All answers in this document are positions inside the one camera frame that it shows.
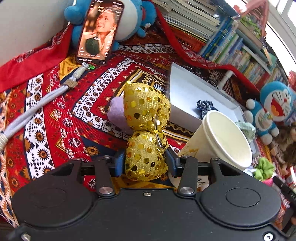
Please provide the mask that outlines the blue floral fabric bow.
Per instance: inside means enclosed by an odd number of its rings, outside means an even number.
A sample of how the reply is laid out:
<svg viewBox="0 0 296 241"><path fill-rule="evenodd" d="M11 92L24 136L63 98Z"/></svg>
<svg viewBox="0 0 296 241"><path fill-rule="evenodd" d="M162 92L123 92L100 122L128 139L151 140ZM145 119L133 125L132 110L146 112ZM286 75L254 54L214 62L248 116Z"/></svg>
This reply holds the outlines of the blue floral fabric bow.
<svg viewBox="0 0 296 241"><path fill-rule="evenodd" d="M213 106L213 103L208 100L199 100L197 101L196 109L198 110L200 114L200 119L202 120L204 116L211 110L218 111L217 108Z"/></svg>

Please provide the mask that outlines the row of upright books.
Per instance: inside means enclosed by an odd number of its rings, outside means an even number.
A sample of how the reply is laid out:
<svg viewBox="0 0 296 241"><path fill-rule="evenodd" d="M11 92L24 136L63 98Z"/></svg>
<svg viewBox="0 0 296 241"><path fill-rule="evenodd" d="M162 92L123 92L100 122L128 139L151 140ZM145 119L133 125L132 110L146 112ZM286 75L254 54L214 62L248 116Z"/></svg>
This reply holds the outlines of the row of upright books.
<svg viewBox="0 0 296 241"><path fill-rule="evenodd" d="M232 65L258 89L273 81L288 84L277 57L269 52L263 23L263 17L250 13L239 20L225 17L200 55L220 65Z"/></svg>

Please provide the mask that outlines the lime green cloth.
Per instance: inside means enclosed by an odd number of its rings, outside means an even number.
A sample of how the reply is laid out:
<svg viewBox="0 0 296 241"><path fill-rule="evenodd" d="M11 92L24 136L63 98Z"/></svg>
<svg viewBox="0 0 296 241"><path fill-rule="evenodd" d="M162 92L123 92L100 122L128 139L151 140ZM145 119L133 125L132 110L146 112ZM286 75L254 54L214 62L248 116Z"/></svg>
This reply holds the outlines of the lime green cloth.
<svg viewBox="0 0 296 241"><path fill-rule="evenodd" d="M253 177L259 181L265 181L273 176L275 167L267 158L261 157L255 166L255 171L252 173Z"/></svg>

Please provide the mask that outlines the red plastic crate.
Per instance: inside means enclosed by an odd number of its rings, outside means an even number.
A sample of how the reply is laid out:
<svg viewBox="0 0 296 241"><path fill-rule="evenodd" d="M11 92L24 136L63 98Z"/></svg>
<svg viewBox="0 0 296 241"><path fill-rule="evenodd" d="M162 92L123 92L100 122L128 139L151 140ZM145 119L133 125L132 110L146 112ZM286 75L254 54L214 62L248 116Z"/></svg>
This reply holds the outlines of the red plastic crate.
<svg viewBox="0 0 296 241"><path fill-rule="evenodd" d="M205 46L204 42L178 28L171 27L171 30L175 34L178 42L194 52L198 53Z"/></svg>

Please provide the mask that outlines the blue round plush toy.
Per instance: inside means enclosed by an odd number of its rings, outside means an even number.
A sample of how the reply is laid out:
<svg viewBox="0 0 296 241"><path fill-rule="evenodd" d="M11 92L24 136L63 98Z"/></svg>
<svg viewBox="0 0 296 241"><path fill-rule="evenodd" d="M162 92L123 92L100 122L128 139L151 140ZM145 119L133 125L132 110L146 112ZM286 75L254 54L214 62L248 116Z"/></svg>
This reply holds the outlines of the blue round plush toy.
<svg viewBox="0 0 296 241"><path fill-rule="evenodd" d="M64 11L74 25L72 44L79 57L105 60L134 34L144 38L157 13L150 1L76 1Z"/></svg>

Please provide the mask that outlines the patterned red tablecloth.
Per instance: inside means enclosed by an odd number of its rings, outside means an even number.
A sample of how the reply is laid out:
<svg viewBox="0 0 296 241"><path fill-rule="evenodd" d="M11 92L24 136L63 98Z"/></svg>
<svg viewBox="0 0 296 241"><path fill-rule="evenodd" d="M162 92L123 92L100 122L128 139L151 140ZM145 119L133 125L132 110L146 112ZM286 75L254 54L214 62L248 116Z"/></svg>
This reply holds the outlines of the patterned red tablecloth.
<svg viewBox="0 0 296 241"><path fill-rule="evenodd" d="M47 43L1 66L1 131L60 87L79 66L70 41L73 29L61 30ZM76 87L37 110L1 151L1 221L18 226L11 200L28 183L72 158L88 162L125 148L128 136L108 120L107 105L136 73L144 75L143 83L165 86L172 63L206 80L220 80L226 72L184 62L157 20L144 38L134 35L122 42L106 66L90 68Z"/></svg>

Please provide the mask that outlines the green floral cloth hat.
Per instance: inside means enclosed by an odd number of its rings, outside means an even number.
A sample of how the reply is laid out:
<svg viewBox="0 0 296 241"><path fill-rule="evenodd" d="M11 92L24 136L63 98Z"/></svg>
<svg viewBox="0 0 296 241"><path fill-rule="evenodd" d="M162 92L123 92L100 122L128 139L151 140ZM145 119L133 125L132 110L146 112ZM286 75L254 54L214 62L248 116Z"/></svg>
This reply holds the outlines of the green floral cloth hat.
<svg viewBox="0 0 296 241"><path fill-rule="evenodd" d="M235 124L241 129L248 142L251 143L256 134L256 128L253 126L253 124L240 120L237 121Z"/></svg>

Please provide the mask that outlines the purple plush toy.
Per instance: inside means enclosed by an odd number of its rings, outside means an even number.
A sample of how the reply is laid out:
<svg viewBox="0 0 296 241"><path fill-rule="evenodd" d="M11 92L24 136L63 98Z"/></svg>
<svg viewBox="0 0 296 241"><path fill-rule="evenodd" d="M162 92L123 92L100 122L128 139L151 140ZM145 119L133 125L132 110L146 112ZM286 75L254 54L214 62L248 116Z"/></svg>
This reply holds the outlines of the purple plush toy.
<svg viewBox="0 0 296 241"><path fill-rule="evenodd" d="M133 133L133 130L128 126L125 118L123 97L114 97L111 100L107 117L110 122L120 128L126 134L131 135Z"/></svg>

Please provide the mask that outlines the brown haired doll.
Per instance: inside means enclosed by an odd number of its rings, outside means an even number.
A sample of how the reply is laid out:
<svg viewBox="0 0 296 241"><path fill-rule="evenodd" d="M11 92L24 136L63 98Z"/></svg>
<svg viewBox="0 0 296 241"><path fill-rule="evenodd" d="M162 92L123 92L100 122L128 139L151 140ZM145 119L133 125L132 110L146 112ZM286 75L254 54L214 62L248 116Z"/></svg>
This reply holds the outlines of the brown haired doll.
<svg viewBox="0 0 296 241"><path fill-rule="evenodd" d="M287 176L288 168L295 166L295 126L283 126L270 146L271 155L280 163L282 175Z"/></svg>

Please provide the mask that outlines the white shallow cardboard box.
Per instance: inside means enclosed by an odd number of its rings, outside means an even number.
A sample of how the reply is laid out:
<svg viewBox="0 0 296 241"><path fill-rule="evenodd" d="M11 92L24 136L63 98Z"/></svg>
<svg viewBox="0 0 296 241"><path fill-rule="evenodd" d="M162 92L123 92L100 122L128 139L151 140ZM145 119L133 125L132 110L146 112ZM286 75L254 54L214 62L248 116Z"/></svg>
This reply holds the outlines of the white shallow cardboard box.
<svg viewBox="0 0 296 241"><path fill-rule="evenodd" d="M237 101L176 63L171 64L166 95L171 103L170 122L191 132L210 110L225 114L235 123L246 122Z"/></svg>

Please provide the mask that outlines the stack of grey books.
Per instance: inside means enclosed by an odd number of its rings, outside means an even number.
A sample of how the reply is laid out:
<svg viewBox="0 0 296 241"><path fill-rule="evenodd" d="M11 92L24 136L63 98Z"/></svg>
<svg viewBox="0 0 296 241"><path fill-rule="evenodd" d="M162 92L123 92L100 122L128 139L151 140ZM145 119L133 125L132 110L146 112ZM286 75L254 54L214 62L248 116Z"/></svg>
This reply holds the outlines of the stack of grey books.
<svg viewBox="0 0 296 241"><path fill-rule="evenodd" d="M193 37L207 42L220 25L217 6L210 1L153 1L166 22Z"/></svg>

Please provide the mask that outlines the red scarf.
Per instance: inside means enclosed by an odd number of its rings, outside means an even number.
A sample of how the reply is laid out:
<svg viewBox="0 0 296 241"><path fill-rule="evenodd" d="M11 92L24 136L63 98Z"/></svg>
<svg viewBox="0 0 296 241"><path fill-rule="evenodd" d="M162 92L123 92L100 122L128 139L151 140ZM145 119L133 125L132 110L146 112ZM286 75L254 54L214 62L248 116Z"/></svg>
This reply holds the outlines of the red scarf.
<svg viewBox="0 0 296 241"><path fill-rule="evenodd" d="M232 71L239 81L244 85L248 92L252 94L259 95L258 88L252 84L239 70L237 70L231 64L228 65L221 65L211 62L209 60L204 59L196 52L188 49L187 47L183 46L176 38L174 32L171 30L170 26L164 19L161 11L156 7L157 13L157 20L159 21L159 27L163 30L166 38L168 39L170 45L175 50L177 55L187 64L192 65L197 68L204 68L204 69L223 69L227 71Z"/></svg>

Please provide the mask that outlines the Doraemon plush toy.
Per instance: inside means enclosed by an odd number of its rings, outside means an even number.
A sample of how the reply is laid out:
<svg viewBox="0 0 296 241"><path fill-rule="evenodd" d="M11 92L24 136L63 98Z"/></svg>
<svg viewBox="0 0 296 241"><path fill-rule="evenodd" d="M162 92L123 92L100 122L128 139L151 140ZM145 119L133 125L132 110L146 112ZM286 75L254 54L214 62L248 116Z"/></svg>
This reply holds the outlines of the Doraemon plush toy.
<svg viewBox="0 0 296 241"><path fill-rule="evenodd" d="M270 82L260 90L259 101L248 99L244 115L257 129L257 135L269 145L279 134L278 123L284 123L292 115L295 95L284 83Z"/></svg>

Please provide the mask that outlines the smartphone with red case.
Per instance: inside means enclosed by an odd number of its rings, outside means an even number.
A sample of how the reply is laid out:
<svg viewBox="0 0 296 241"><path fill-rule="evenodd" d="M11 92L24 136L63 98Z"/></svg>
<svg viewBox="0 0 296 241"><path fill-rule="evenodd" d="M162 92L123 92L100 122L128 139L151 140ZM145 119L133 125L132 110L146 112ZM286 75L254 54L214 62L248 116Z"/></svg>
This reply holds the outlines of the smartphone with red case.
<svg viewBox="0 0 296 241"><path fill-rule="evenodd" d="M76 60L106 65L124 4L121 1L92 1L80 34Z"/></svg>

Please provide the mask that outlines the gold sequin bow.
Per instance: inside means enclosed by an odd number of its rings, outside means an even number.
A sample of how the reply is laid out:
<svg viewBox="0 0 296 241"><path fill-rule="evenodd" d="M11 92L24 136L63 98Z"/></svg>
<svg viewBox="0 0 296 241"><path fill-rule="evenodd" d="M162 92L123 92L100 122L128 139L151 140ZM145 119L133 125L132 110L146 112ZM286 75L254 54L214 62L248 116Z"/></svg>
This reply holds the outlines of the gold sequin bow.
<svg viewBox="0 0 296 241"><path fill-rule="evenodd" d="M128 81L123 104L127 125L133 130L125 155L125 174L133 181L151 181L168 170L165 150L169 147L163 129L169 121L171 105L159 90Z"/></svg>

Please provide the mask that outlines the white paper cup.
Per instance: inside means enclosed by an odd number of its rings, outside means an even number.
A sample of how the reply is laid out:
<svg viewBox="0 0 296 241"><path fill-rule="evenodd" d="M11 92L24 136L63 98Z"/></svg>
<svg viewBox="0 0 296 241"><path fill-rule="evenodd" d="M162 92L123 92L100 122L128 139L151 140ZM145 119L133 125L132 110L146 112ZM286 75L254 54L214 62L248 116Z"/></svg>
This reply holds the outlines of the white paper cup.
<svg viewBox="0 0 296 241"><path fill-rule="evenodd" d="M241 129L229 117L216 110L204 116L178 156L195 157L205 163L212 158L220 158L241 171L252 162L251 147Z"/></svg>

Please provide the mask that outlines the white PVC pipe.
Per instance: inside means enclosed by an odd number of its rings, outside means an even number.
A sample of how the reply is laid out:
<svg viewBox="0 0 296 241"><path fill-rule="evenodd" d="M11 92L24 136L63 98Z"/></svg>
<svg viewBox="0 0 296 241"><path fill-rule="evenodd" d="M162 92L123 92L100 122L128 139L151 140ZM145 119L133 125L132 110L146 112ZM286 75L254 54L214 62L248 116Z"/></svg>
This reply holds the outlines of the white PVC pipe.
<svg viewBox="0 0 296 241"><path fill-rule="evenodd" d="M225 73L224 77L217 84L217 87L218 87L219 90L222 90L222 88L224 87L225 83L231 78L232 75L233 75L233 72L231 70L228 70Z"/></svg>

